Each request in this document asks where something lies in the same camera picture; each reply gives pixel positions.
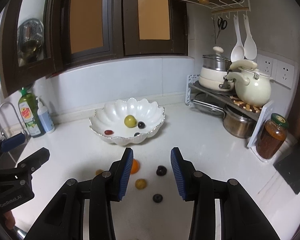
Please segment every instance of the hand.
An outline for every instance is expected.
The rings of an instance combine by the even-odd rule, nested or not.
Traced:
[[[6,227],[9,229],[9,230],[12,230],[14,225],[16,224],[16,221],[14,220],[14,217],[12,215],[12,212],[11,210],[4,213],[3,214],[4,218],[5,218],[5,224],[6,224]]]

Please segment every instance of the glass jar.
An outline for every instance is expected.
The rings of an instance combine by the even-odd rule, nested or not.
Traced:
[[[288,121],[279,114],[271,114],[257,141],[257,152],[264,159],[271,159],[287,138]]]

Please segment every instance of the blue label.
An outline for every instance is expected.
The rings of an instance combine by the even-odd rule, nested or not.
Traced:
[[[48,111],[41,115],[38,115],[38,116],[39,116],[42,126],[46,132],[49,132],[54,128],[54,124],[51,120],[51,117],[50,117]]]

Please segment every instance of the green dish soap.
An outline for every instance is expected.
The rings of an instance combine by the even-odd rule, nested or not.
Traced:
[[[38,117],[38,103],[36,96],[24,88],[20,91],[22,97],[18,102],[18,107],[23,121],[33,138],[44,135],[46,132]]]

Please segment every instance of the white plastic spoon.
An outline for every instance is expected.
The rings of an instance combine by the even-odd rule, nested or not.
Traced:
[[[252,39],[248,15],[243,15],[244,27],[246,28],[247,39],[244,42],[244,55],[247,59],[255,59],[257,56],[257,46]]]
[[[237,34],[237,44],[234,46],[231,52],[231,61],[235,62],[240,59],[244,59],[244,48],[241,41],[240,29],[239,29],[239,19],[237,15],[233,18],[235,33]]]

